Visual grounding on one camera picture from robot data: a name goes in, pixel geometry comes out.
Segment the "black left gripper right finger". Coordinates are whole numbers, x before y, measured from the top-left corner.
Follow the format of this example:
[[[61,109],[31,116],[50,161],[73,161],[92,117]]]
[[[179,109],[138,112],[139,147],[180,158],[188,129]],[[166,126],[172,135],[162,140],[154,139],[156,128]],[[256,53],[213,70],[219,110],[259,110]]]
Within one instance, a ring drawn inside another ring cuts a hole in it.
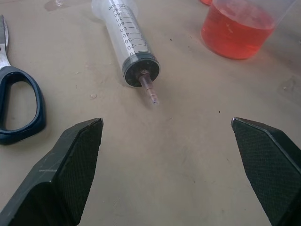
[[[301,224],[301,150],[281,130],[233,118],[246,176],[273,226]]]

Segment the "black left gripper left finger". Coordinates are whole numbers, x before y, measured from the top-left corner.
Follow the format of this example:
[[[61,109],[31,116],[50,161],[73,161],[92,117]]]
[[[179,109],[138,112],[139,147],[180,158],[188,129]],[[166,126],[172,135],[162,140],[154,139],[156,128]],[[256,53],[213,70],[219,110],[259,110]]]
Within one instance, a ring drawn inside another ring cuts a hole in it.
[[[77,226],[94,180],[103,119],[66,129],[0,213],[2,226]]]

